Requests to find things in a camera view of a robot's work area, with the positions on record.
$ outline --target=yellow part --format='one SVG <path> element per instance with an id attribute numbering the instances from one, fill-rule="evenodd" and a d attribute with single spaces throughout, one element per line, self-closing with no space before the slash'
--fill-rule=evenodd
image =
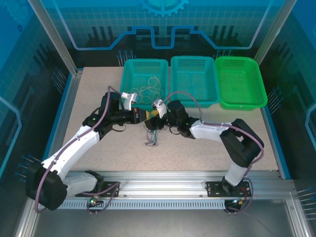
<path id="1" fill-rule="evenodd" d="M 152 111 L 152 115 L 153 116 L 157 116 L 159 113 L 158 113 L 158 110 L 154 110 L 154 111 Z"/>

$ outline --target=black mounting plate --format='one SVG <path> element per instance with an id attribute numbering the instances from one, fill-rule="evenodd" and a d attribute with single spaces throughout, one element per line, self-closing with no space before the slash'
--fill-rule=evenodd
<path id="1" fill-rule="evenodd" d="M 245 193 L 241 190 L 241 188 L 246 188 L 247 197 L 251 197 L 251 190 L 249 183 L 246 181 L 242 181 L 238 184 L 238 187 L 236 187 L 232 191 L 232 195 L 227 195 L 227 193 L 223 190 L 222 182 L 206 182 L 205 188 L 207 190 L 207 196 L 209 198 L 243 198 L 245 197 Z"/>
<path id="2" fill-rule="evenodd" d="M 108 189 L 110 186 L 116 184 L 117 182 L 106 182 L 106 181 L 103 181 L 103 189 L 102 190 L 106 190 Z M 110 198 L 111 195 L 113 194 L 115 188 L 112 188 L 111 190 L 109 190 L 108 192 L 100 195 L 101 198 Z M 116 192 L 114 194 L 114 198 L 117 198 L 119 196 L 119 185 L 118 187 L 116 188 Z M 91 198 L 92 196 L 88 196 L 88 195 L 85 195 L 85 194 L 77 194 L 76 197 L 78 198 L 81 198 L 81 197 L 87 197 L 87 198 Z"/>

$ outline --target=workbench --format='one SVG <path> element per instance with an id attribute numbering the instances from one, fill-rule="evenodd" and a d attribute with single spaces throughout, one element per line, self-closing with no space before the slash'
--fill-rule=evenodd
<path id="1" fill-rule="evenodd" d="M 119 90 L 123 67 L 84 68 L 64 143 L 78 131 L 84 119 L 98 108 L 111 85 Z M 187 108 L 198 118 L 197 108 Z M 223 110 L 219 104 L 202 109 L 203 120 L 232 122 L 243 119 L 265 144 L 264 158 L 254 170 L 277 170 L 276 159 L 260 109 L 253 111 Z M 174 135 L 169 129 L 158 132 L 158 146 L 145 146 L 144 123 L 127 125 L 125 132 L 108 133 L 101 142 L 86 152 L 72 170 L 99 171 L 218 171 L 228 170 L 231 159 L 223 145 L 206 139 L 188 139 Z"/>

